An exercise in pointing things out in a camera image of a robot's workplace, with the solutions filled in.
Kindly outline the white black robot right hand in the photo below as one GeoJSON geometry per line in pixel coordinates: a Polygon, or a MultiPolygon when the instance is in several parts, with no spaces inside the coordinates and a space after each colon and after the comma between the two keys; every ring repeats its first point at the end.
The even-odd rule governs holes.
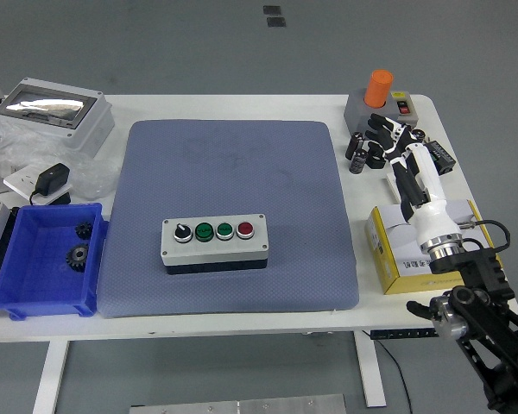
{"type": "Polygon", "coordinates": [[[411,129],[373,113],[366,136],[382,148],[392,167],[401,200],[401,213],[416,231],[423,254],[438,259],[463,251],[462,231],[450,218],[439,174],[427,147],[411,129]]]}

